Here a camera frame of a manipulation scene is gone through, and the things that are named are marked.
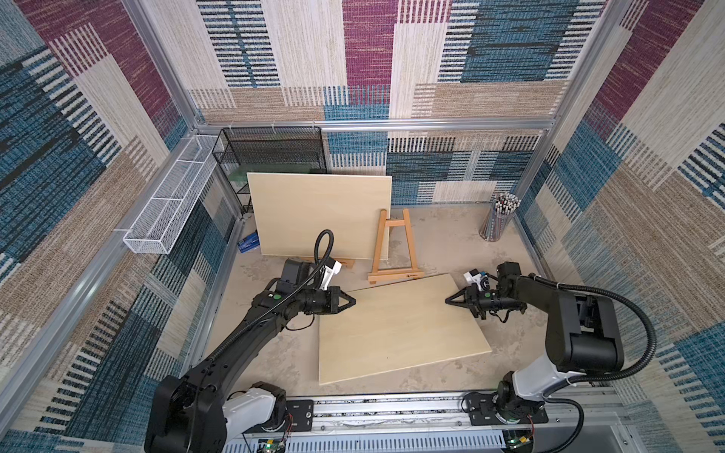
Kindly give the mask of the plywood board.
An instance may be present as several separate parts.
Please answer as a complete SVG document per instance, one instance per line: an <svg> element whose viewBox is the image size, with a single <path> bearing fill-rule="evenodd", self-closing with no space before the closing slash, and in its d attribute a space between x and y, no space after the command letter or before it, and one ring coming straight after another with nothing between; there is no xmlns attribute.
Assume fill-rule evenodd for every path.
<svg viewBox="0 0 725 453"><path fill-rule="evenodd" d="M449 274L356 290L354 307L319 324L319 383L488 354L469 311L445 303L458 292Z"/></svg>
<svg viewBox="0 0 725 453"><path fill-rule="evenodd" d="M247 179L265 256L310 258L318 234L331 230L334 258L374 258L379 215L391 209L390 177L250 173Z"/></svg>

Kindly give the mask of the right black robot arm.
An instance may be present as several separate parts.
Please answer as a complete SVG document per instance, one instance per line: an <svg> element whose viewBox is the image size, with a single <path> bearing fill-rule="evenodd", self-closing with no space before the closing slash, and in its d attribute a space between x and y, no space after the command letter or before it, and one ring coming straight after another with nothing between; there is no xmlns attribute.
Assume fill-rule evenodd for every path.
<svg viewBox="0 0 725 453"><path fill-rule="evenodd" d="M497 317L500 311L524 313L529 308L547 315L545 354L501 380L498 407L540 403L548 390L570 379L603 377L623 368L623 346L611 298L576 293L536 276L524 276L516 262L497 267L495 289L486 287L481 275L466 273L464 277L468 287L446 298L447 305L481 319Z"/></svg>

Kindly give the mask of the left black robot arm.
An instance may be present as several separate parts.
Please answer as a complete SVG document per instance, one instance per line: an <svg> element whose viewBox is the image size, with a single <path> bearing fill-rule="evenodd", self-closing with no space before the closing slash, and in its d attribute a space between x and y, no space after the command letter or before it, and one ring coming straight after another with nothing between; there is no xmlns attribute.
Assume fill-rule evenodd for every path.
<svg viewBox="0 0 725 453"><path fill-rule="evenodd" d="M331 315L355 305L330 281L342 269L331 258L287 260L281 277L254 296L240 325L207 358L182 377L168 376L152 401L143 448L147 452L220 452L252 428L290 430L285 390L257 382L233 387L261 350L300 313Z"/></svg>

